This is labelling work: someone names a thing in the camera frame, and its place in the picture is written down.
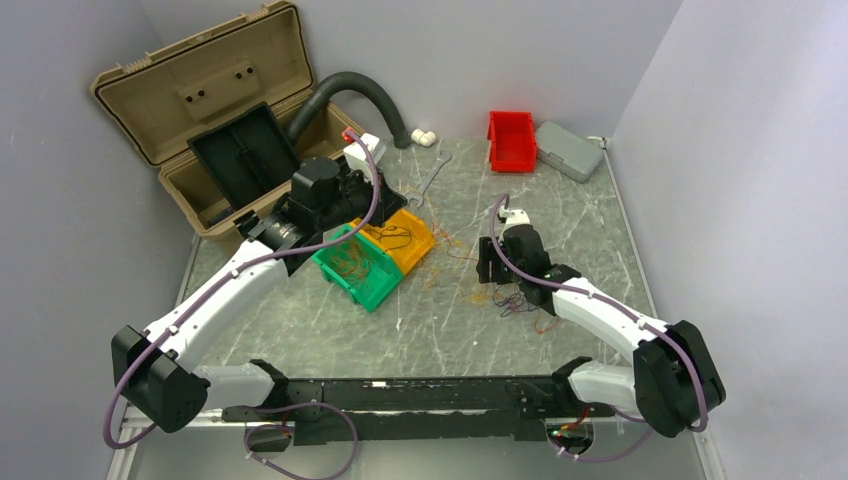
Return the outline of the red plastic bin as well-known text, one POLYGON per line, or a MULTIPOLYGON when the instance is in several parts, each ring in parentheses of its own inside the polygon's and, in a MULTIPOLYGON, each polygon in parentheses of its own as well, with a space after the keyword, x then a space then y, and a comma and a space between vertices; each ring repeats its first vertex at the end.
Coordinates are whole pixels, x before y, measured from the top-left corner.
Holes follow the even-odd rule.
POLYGON ((487 139, 493 172, 524 174, 536 170, 537 143, 530 112, 490 111, 487 139))

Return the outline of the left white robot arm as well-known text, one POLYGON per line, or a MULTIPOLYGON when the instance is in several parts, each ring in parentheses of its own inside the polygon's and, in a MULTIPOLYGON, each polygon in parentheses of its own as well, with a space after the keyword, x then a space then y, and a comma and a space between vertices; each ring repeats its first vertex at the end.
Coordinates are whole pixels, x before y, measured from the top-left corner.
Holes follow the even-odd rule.
POLYGON ((352 221, 382 226, 407 204, 377 167, 353 169, 326 157, 305 161, 267 215, 250 211, 237 219, 244 240, 224 267, 159 320, 142 330, 125 326, 114 335, 115 392, 102 427, 106 445, 118 450, 136 442, 112 434, 121 398, 167 433, 209 409, 244 407, 264 420, 279 417, 289 401, 282 372, 262 360, 205 366, 206 351, 243 309, 329 247, 326 232, 352 221))

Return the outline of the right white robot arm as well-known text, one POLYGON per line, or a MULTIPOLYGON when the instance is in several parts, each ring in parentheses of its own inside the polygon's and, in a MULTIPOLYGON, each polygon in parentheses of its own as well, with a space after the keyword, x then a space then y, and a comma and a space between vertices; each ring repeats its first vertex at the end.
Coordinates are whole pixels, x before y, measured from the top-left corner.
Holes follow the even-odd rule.
POLYGON ((700 426, 726 400, 694 324, 669 324, 642 314, 577 270, 552 262, 532 225, 513 225, 480 238, 476 271, 480 283, 516 285, 530 305, 577 324, 627 359, 627 365, 613 366, 580 357, 555 371, 551 401, 560 413, 574 415, 587 404, 605 404, 672 438, 700 426))

